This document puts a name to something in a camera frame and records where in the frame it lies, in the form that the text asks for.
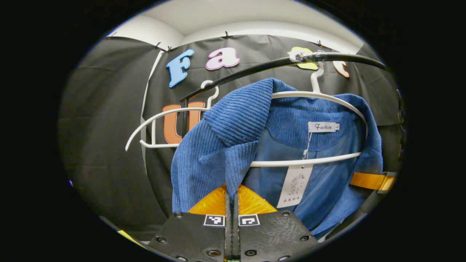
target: white plastic hanger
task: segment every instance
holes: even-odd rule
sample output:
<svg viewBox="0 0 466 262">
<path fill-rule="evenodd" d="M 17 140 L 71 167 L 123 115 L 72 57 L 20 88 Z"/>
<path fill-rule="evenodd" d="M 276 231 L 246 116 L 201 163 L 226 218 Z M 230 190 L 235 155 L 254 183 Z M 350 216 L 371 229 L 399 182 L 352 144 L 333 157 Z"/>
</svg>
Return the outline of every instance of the white plastic hanger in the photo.
<svg viewBox="0 0 466 262">
<path fill-rule="evenodd" d="M 333 97 L 329 95 L 322 94 L 320 92 L 319 88 L 319 83 L 317 82 L 317 78 L 321 77 L 324 73 L 323 69 L 323 63 L 319 62 L 319 69 L 317 72 L 311 74 L 311 84 L 312 84 L 312 92 L 308 91 L 285 91 L 285 92 L 276 92 L 272 94 L 272 99 L 275 98 L 284 98 L 284 97 L 316 97 L 320 99 L 325 99 L 329 101 L 333 101 L 335 103 L 339 103 L 343 106 L 348 107 L 349 109 L 353 110 L 357 115 L 359 115 L 364 123 L 366 124 L 366 138 L 368 135 L 369 128 L 367 126 L 366 119 L 364 115 L 353 105 L 350 103 Z M 207 83 L 212 83 L 213 81 L 206 80 L 201 84 L 201 88 L 205 87 Z M 148 148 L 161 148 L 161 147 L 178 147 L 179 144 L 168 144 L 168 145 L 156 145 L 155 144 L 155 119 L 162 117 L 164 115 L 174 113 L 174 112 L 180 112 L 180 111 L 187 111 L 187 110 L 199 110 L 199 111 L 207 111 L 211 107 L 211 101 L 212 99 L 216 98 L 218 93 L 219 93 L 219 88 L 216 86 L 215 87 L 215 95 L 212 97 L 209 97 L 207 100 L 207 107 L 206 108 L 179 108 L 179 109 L 173 109 L 169 111 L 165 111 L 163 113 L 157 114 L 151 118 L 149 118 L 147 121 L 142 123 L 131 135 L 130 139 L 128 140 L 128 143 L 126 144 L 126 151 L 128 150 L 128 147 L 130 146 L 131 141 L 133 138 L 136 136 L 136 134 L 141 131 L 145 126 L 150 124 L 152 122 L 152 145 L 149 145 L 145 143 L 143 140 L 140 141 L 142 145 Z M 250 167 L 278 167 L 278 166 L 294 166 L 294 165 L 310 165 L 310 164 L 321 164 L 321 163 L 328 163 L 328 162 L 334 162 L 334 161 L 340 161 L 340 160 L 345 160 L 345 159 L 351 159 L 351 158 L 356 158 L 359 155 L 361 155 L 361 152 L 357 153 L 352 153 L 352 154 L 346 154 L 346 155 L 340 155 L 340 156 L 335 156 L 335 157 L 328 157 L 328 158 L 318 158 L 318 159 L 306 159 L 306 160 L 287 160 L 287 161 L 253 161 L 251 162 Z"/>
<path fill-rule="evenodd" d="M 201 84 L 201 88 L 203 89 L 206 84 L 208 83 L 212 83 L 213 81 L 211 80 L 206 80 L 204 82 L 202 82 Z M 141 129 L 143 129 L 145 126 L 147 126 L 148 124 L 150 124 L 152 122 L 152 144 L 148 144 L 146 143 L 144 140 L 140 140 L 139 142 L 144 146 L 144 147 L 147 147 L 147 148 L 162 148 L 162 147 L 178 147 L 179 144 L 160 144 L 160 145 L 157 145 L 155 143 L 155 120 L 157 118 L 160 118 L 160 117 L 163 117 L 165 115 L 168 115 L 168 114 L 171 114 L 171 113 L 175 113 L 175 112 L 182 112 L 182 111 L 207 111 L 210 109 L 211 105 L 212 105 L 212 100 L 213 99 L 216 99 L 217 96 L 219 95 L 219 87 L 216 86 L 215 87 L 215 94 L 211 97 L 209 97 L 207 99 L 207 106 L 205 108 L 203 107 L 188 107 L 188 108 L 178 108 L 178 109 L 172 109 L 172 110 L 168 110 L 168 111 L 165 111 L 165 112 L 162 112 L 160 114 L 156 114 L 154 115 L 153 117 L 147 119 L 144 123 L 142 123 L 138 128 L 136 128 L 136 130 L 134 130 L 134 132 L 131 134 L 130 136 L 130 139 L 128 139 L 128 142 L 126 143 L 126 146 L 125 146 L 125 150 L 128 151 L 128 147 L 130 146 L 131 144 L 131 141 L 133 140 L 133 138 L 137 135 L 138 132 L 141 131 Z"/>
</svg>

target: white ceiling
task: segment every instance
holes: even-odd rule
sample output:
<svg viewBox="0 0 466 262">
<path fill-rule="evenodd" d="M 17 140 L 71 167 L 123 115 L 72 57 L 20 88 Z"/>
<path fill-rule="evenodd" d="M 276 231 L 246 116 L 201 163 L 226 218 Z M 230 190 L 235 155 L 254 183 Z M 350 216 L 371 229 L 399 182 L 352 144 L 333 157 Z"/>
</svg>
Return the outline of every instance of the white ceiling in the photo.
<svg viewBox="0 0 466 262">
<path fill-rule="evenodd" d="M 185 36 L 221 24 L 279 21 L 317 28 L 351 43 L 361 42 L 332 18 L 292 0 L 171 0 L 141 14 L 164 22 Z"/>
</svg>

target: black metal rod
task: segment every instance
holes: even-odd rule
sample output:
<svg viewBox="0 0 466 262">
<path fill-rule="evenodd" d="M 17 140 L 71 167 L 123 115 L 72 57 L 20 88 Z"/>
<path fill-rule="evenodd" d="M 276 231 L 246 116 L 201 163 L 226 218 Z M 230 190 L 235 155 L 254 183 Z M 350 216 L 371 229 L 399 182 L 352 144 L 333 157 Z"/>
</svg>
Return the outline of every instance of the black metal rod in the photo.
<svg viewBox="0 0 466 262">
<path fill-rule="evenodd" d="M 306 57 L 302 58 L 303 60 L 293 62 L 290 60 L 289 57 L 283 57 L 279 59 L 275 59 L 266 63 L 262 63 L 259 65 L 255 65 L 243 70 L 240 70 L 238 72 L 235 72 L 233 74 L 230 74 L 228 76 L 225 76 L 221 79 L 218 79 L 212 83 L 207 84 L 203 89 L 199 88 L 192 92 L 191 94 L 183 97 L 180 102 L 184 102 L 185 99 L 189 99 L 192 97 L 197 96 L 200 93 L 204 93 L 207 90 L 210 90 L 216 86 L 220 86 L 222 84 L 225 84 L 227 82 L 236 80 L 238 78 L 252 75 L 254 73 L 262 72 L 267 69 L 272 69 L 272 68 L 277 68 L 277 67 L 282 67 L 282 66 L 288 66 L 288 65 L 293 65 L 293 64 L 299 64 L 303 62 L 323 62 L 323 61 L 345 61 L 345 62 L 357 62 L 357 63 L 363 63 L 363 64 L 368 64 L 372 66 L 376 66 L 378 68 L 381 68 L 385 71 L 387 71 L 387 67 L 382 64 L 381 62 L 374 60 L 369 57 L 365 57 L 362 55 L 351 55 L 351 54 L 342 54 L 342 53 L 321 53 L 321 52 L 315 52 L 312 53 Z"/>
<path fill-rule="evenodd" d="M 185 100 L 185 108 L 188 107 L 189 99 Z M 181 137 L 184 138 L 186 133 L 188 132 L 188 111 L 183 112 L 183 130 L 181 131 Z"/>
</svg>

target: clothing label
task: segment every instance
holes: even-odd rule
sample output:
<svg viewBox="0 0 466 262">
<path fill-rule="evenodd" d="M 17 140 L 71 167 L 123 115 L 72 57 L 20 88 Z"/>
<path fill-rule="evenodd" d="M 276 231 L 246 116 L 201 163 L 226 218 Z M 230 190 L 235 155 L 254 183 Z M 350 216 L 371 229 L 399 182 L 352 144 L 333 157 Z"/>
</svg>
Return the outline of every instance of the clothing label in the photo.
<svg viewBox="0 0 466 262">
<path fill-rule="evenodd" d="M 308 122 L 308 129 L 311 133 L 335 132 L 340 130 L 340 124 L 332 122 Z"/>
<path fill-rule="evenodd" d="M 294 206 L 301 202 L 313 166 L 295 165 L 288 168 L 277 208 Z"/>
</svg>

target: white wall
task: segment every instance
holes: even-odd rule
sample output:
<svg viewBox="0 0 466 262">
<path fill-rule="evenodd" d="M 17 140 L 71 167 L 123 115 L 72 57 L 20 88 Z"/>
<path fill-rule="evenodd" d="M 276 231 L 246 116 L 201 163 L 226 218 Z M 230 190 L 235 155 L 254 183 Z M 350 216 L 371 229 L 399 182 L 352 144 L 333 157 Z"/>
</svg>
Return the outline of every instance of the white wall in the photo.
<svg viewBox="0 0 466 262">
<path fill-rule="evenodd" d="M 160 43 L 160 47 L 168 49 L 168 46 L 181 45 L 184 37 L 171 26 L 148 16 L 138 15 L 113 30 L 108 36 L 122 36 L 147 42 L 152 45 Z"/>
<path fill-rule="evenodd" d="M 322 45 L 326 47 L 350 54 L 355 54 L 363 45 L 363 41 L 360 39 L 353 39 L 352 42 L 349 42 L 316 28 L 276 21 L 246 21 L 217 25 L 184 36 L 171 26 L 144 15 L 138 15 L 122 24 L 109 36 L 116 32 L 114 36 L 138 39 L 153 45 L 161 42 L 159 46 L 167 49 L 167 46 L 174 48 L 194 41 L 224 36 L 225 31 L 229 35 L 268 34 L 293 37 L 314 43 L 320 40 Z"/>
<path fill-rule="evenodd" d="M 185 36 L 180 45 L 203 39 L 224 36 L 225 31 L 228 32 L 228 35 L 268 34 L 293 37 L 314 43 L 317 43 L 320 40 L 321 44 L 326 47 L 333 48 L 341 53 L 350 54 L 355 54 L 361 46 L 363 46 L 363 41 L 360 39 L 353 40 L 353 43 L 351 43 L 319 29 L 275 21 L 247 21 L 214 26 Z"/>
</svg>

